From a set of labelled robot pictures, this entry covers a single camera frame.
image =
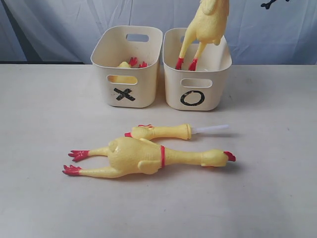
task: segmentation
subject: white table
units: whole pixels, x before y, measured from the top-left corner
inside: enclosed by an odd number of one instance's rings
[[[219,107],[108,106],[91,65],[0,65],[3,238],[308,238],[317,234],[317,67],[233,66]],[[230,129],[177,150],[228,150],[227,167],[173,165],[117,179],[69,177],[72,149],[139,124]],[[97,168],[106,157],[75,165]]]

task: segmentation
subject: basket handle hole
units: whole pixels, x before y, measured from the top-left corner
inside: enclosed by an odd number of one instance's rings
[[[181,42],[181,43],[184,42],[184,38],[185,38],[185,36],[182,36],[182,37],[180,38],[180,42]],[[198,41],[198,40],[194,40],[194,41],[192,42],[192,44],[199,44],[199,41]]]
[[[148,42],[149,36],[148,35],[142,35],[142,34],[127,34],[125,36],[125,39],[127,41],[134,41],[134,42]]]
[[[136,77],[127,75],[108,75],[107,79],[113,84],[135,85],[138,83],[138,79]]]
[[[184,78],[180,83],[185,88],[210,88],[212,86],[212,81],[210,79],[202,78]]]

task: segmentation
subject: white backdrop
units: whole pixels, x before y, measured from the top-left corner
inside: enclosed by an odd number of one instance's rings
[[[225,36],[233,63],[316,64],[317,1],[277,0],[266,10],[261,3],[267,1],[230,1]],[[165,33],[187,27],[199,5],[199,0],[5,2],[43,60],[84,63],[91,63],[92,50],[109,27],[148,25]]]

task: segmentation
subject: black letter x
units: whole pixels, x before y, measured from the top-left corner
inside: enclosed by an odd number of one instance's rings
[[[129,93],[132,92],[131,89],[128,89],[128,88],[127,88],[126,90],[124,90],[124,91],[122,92],[121,90],[115,88],[114,91],[115,91],[116,93],[119,93],[119,94],[120,94],[120,95],[116,98],[118,101],[120,101],[122,98],[127,98],[127,99],[129,99],[130,101],[134,101],[134,100],[135,100],[134,97],[132,97],[131,95],[129,95]]]

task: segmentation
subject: plastic basket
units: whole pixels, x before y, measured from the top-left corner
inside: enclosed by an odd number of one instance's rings
[[[156,97],[158,71],[163,33],[148,26],[116,26],[109,28],[101,37],[92,55],[91,62],[97,71],[101,90],[109,105],[143,108],[153,103]],[[145,68],[118,68],[131,57],[143,61]],[[114,76],[129,76],[132,83],[113,82]]]
[[[182,70],[176,70],[186,28],[167,31],[163,43],[165,92],[168,105],[177,110],[209,111],[220,102],[228,70],[232,65],[225,37],[218,46],[208,44],[198,60],[196,71],[188,71],[199,43],[192,43]]]

